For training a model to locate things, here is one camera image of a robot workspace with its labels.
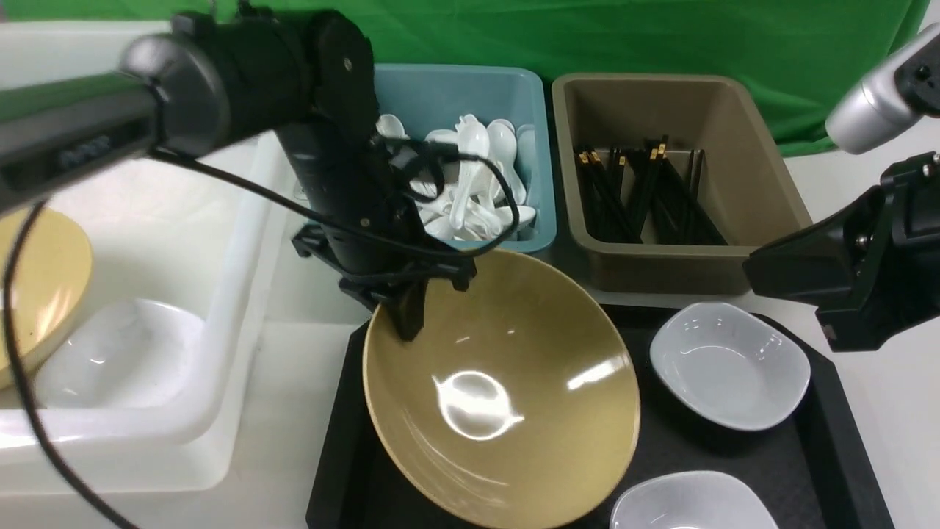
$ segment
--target table surface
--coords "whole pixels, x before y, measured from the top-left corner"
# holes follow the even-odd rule
[[[936,2],[927,21],[940,21]],[[940,120],[924,120],[867,154],[830,152],[791,158],[787,166],[818,221],[876,184],[891,163],[934,150],[936,138]],[[301,220],[293,222],[299,226]],[[583,278],[583,255],[564,226],[559,226],[559,248],[564,261],[556,264]],[[109,496],[118,510],[144,529],[306,529],[306,503],[346,339],[368,318],[338,291],[337,279],[325,265],[296,258],[285,236],[227,478],[203,492]],[[602,303],[664,307],[702,299],[592,294]],[[940,319],[894,337],[877,352],[832,354],[812,307],[753,294],[726,300],[774,318],[836,363],[896,527],[933,529],[940,519],[940,417],[935,404],[940,401]],[[75,496],[2,499],[0,520],[4,527],[110,527]]]

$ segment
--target green backdrop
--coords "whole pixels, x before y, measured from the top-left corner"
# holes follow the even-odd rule
[[[205,0],[0,0],[12,20],[165,19]],[[785,154],[831,147],[823,122],[917,32],[929,0],[256,0],[339,7],[380,61],[566,72],[714,73],[743,82]],[[220,0],[227,18],[235,0]]]

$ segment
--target robotic arm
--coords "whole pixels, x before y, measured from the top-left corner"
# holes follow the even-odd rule
[[[178,14],[170,33],[133,42],[116,72],[0,92],[0,215],[127,158],[195,160],[274,130],[328,219],[295,245],[339,271],[344,292],[388,306],[402,339],[414,339],[428,279],[466,290],[476,269],[425,234],[408,175],[376,133],[373,76],[368,39],[335,10],[275,16],[242,1],[232,24]]]
[[[826,130],[844,151],[869,151],[940,117],[940,24],[868,73]],[[891,165],[847,207],[758,249],[744,272],[761,296],[816,305],[834,351],[874,350],[940,314],[940,154]]]

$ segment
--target yellow plate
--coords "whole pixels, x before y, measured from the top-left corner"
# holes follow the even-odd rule
[[[477,259],[466,293],[428,286],[411,343],[380,308],[363,358],[385,450],[425,496],[484,527],[545,529],[620,481],[639,433],[626,346],[574,281],[519,253]]]
[[[0,219],[0,269],[25,216],[26,211],[20,211]],[[91,267],[85,231],[67,216],[44,210],[26,239],[13,283],[13,322],[28,372],[68,337],[91,280]],[[0,358],[0,389],[11,382],[5,350]]]

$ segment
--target wire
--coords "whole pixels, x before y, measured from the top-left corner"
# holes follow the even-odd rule
[[[490,250],[496,248],[497,246],[499,246],[503,241],[508,239],[509,236],[512,235],[513,232],[515,232],[516,229],[519,227],[519,207],[516,204],[515,200],[512,198],[512,191],[509,188],[509,184],[506,181],[506,177],[503,176],[503,173],[499,170],[499,168],[493,162],[491,162],[490,160],[482,156],[477,156],[475,154],[458,153],[455,156],[454,160],[466,161],[466,162],[480,162],[486,165],[486,167],[490,171],[493,172],[493,176],[495,176],[496,180],[499,182],[499,186],[503,189],[503,193],[506,194],[506,200],[509,203],[509,209],[512,212],[512,222],[504,231],[502,231],[498,236],[496,236],[495,239],[488,242],[487,244],[479,248],[462,251],[460,253],[454,253],[453,251],[441,251],[437,249],[422,248],[419,246],[409,245],[406,243],[402,243],[400,241],[396,241],[395,239],[384,237],[382,235],[377,234],[376,232],[370,232],[369,230],[359,228],[357,226],[348,226],[344,224],[339,224],[326,216],[320,215],[319,213],[311,209],[305,208],[304,206],[298,204],[297,202],[291,199],[288,199],[287,197],[284,197],[275,193],[274,191],[272,191],[271,189],[268,189],[267,187],[264,187],[263,185],[255,184],[254,182],[251,182],[250,180],[246,180],[240,176],[236,176],[230,172],[223,171],[219,168],[207,166],[191,158],[184,158],[182,156],[178,156],[176,154],[172,154],[169,152],[153,152],[150,155],[150,157],[153,158],[154,160],[165,162],[167,164],[171,164],[171,165],[178,166],[181,168],[187,168],[190,170],[198,171],[208,176],[212,176],[212,178],[216,178],[218,180],[226,182],[228,184],[236,185],[240,187],[241,189],[255,193],[256,195],[262,196],[265,199],[268,199],[280,206],[283,206],[298,215],[305,216],[306,218],[313,220],[314,222],[318,222],[321,225],[326,226],[327,228],[333,228],[334,230],[337,230],[339,232],[344,232],[349,236],[367,240],[379,246],[393,249],[395,251],[399,251],[401,253],[411,255],[412,257],[416,257],[420,259],[453,259],[455,257],[463,257],[466,259],[472,259],[474,257],[479,257],[489,252]]]
[[[23,402],[23,411],[25,411],[26,418],[29,420],[29,427],[33,429],[33,434],[36,436],[36,441],[39,443],[42,453],[49,459],[55,471],[75,489],[75,492],[77,492],[79,496],[119,529],[138,529],[136,525],[121,516],[113,507],[96,494],[82,478],[78,477],[75,471],[69,466],[69,463],[55,450],[52,442],[49,441],[46,428],[42,425],[42,420],[39,418],[36,396],[33,394],[33,389],[29,385],[29,376],[26,374],[26,370],[23,368],[23,362],[20,360],[19,342],[16,339],[16,326],[13,325],[13,281],[16,279],[16,267],[17,263],[20,261],[20,255],[23,253],[26,236],[29,235],[29,231],[36,224],[36,219],[39,218],[39,214],[42,212],[42,208],[44,208],[45,205],[46,201],[43,200],[37,202],[30,208],[26,219],[20,226],[20,231],[16,234],[13,246],[10,248],[7,257],[7,265],[3,273],[3,332],[9,368],[13,374],[13,385],[16,387],[16,393]]]
[[[254,182],[229,172],[225,172],[221,169],[206,166],[197,162],[196,160],[182,158],[180,156],[176,156],[175,154],[166,152],[155,152],[151,157],[168,164],[196,170],[223,182],[236,185],[246,191],[255,193],[256,195],[281,205],[294,213],[305,216],[315,222],[319,222],[323,226],[345,232],[350,236],[359,237],[387,248],[401,251],[402,253],[407,253],[415,257],[426,259],[436,259],[442,257],[453,258],[455,256],[455,253],[453,252],[432,250],[407,245],[401,243],[400,241],[382,237],[381,235],[369,232],[367,230],[337,224],[329,218],[319,215],[315,211],[307,209],[286,197],[278,195],[271,189],[255,184]],[[496,248],[501,242],[506,240],[506,238],[509,237],[509,235],[513,233],[516,228],[518,228],[519,208],[512,198],[512,191],[509,189],[509,184],[507,183],[505,176],[493,162],[480,156],[462,153],[456,154],[453,159],[460,161],[481,162],[485,164],[487,168],[493,172],[493,175],[499,182],[500,187],[502,187],[503,192],[506,193],[506,198],[509,202],[509,209],[512,211],[512,223],[493,241],[480,248],[456,254],[463,258],[470,259],[483,255],[491,249]],[[33,430],[33,435],[36,437],[39,448],[49,460],[50,464],[52,464],[55,471],[62,477],[62,479],[66,481],[66,483],[69,484],[70,487],[72,487],[72,489],[75,490],[76,493],[78,493],[79,496],[82,497],[82,499],[84,499],[102,516],[113,523],[118,529],[139,529],[137,525],[134,525],[131,521],[124,518],[112,506],[105,502],[101,496],[95,493],[95,491],[92,490],[91,487],[89,487],[88,484],[81,477],[79,477],[77,473],[75,473],[69,463],[67,463],[66,460],[58,453],[58,450],[55,449],[55,446],[53,445],[52,441],[50,441],[49,434],[46,432],[46,428],[42,424],[42,420],[39,417],[39,407],[36,403],[36,396],[33,394],[33,389],[29,384],[29,376],[26,374],[26,370],[23,367],[23,362],[20,359],[19,341],[16,337],[16,326],[13,322],[13,284],[16,280],[17,266],[20,262],[20,256],[23,253],[26,239],[29,236],[30,231],[33,229],[33,226],[35,226],[36,220],[42,213],[43,208],[45,208],[46,203],[47,200],[36,202],[33,204],[29,210],[29,213],[26,215],[26,219],[20,226],[20,230],[17,232],[16,238],[13,240],[13,245],[10,248],[9,254],[7,256],[7,263],[4,267],[2,285],[0,285],[3,288],[2,306],[0,306],[0,308],[3,310],[2,319],[4,345],[6,346],[5,349],[7,352],[10,371],[13,374],[13,385],[16,388],[16,393],[20,396],[20,400],[23,403],[23,411],[26,413],[26,418],[29,421],[30,428]]]

